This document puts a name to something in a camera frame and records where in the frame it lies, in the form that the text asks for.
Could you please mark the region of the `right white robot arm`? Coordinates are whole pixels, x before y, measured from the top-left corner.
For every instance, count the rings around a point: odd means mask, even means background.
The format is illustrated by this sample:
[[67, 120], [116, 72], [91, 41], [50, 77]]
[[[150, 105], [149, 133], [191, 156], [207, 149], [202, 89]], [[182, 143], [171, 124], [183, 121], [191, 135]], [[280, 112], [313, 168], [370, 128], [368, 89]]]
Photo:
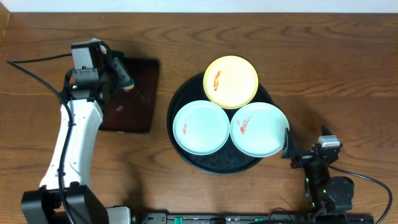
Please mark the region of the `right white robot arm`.
[[329, 165], [338, 159], [343, 147], [328, 128], [321, 126], [322, 135], [309, 151], [298, 151], [289, 129], [285, 129], [283, 159], [290, 159], [290, 167], [305, 172], [306, 201], [313, 209], [308, 213], [312, 223], [348, 223], [347, 211], [351, 210], [354, 183], [348, 177], [331, 177]]

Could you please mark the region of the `green yellow sponge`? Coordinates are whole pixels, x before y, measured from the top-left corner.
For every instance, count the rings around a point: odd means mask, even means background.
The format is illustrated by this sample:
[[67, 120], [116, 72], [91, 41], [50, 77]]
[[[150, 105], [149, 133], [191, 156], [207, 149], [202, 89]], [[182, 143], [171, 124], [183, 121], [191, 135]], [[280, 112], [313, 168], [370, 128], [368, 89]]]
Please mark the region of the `green yellow sponge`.
[[122, 59], [124, 58], [124, 53], [118, 50], [112, 50], [111, 53], [111, 67], [118, 77], [118, 88], [124, 89], [126, 91], [133, 89], [134, 79], [129, 74], [126, 66], [122, 62]]

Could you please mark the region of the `yellow plate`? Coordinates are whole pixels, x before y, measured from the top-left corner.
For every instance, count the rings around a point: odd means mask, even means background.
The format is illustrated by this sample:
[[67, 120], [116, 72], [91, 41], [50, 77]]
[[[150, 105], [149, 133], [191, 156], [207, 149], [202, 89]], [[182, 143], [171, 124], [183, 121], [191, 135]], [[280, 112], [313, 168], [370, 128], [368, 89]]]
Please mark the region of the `yellow plate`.
[[248, 104], [256, 95], [258, 86], [258, 75], [253, 65], [234, 55], [211, 62], [203, 77], [206, 96], [224, 109]]

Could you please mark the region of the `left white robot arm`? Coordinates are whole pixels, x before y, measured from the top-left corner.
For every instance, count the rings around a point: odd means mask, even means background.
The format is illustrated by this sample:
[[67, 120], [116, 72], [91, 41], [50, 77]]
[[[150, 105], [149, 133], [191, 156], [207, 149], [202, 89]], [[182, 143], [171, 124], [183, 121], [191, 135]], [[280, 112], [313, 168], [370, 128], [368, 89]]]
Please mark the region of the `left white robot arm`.
[[24, 192], [21, 209], [28, 223], [131, 223], [127, 206], [106, 208], [90, 189], [90, 172], [104, 107], [133, 81], [102, 40], [71, 46], [74, 68], [64, 79], [62, 121], [49, 168], [39, 189]]

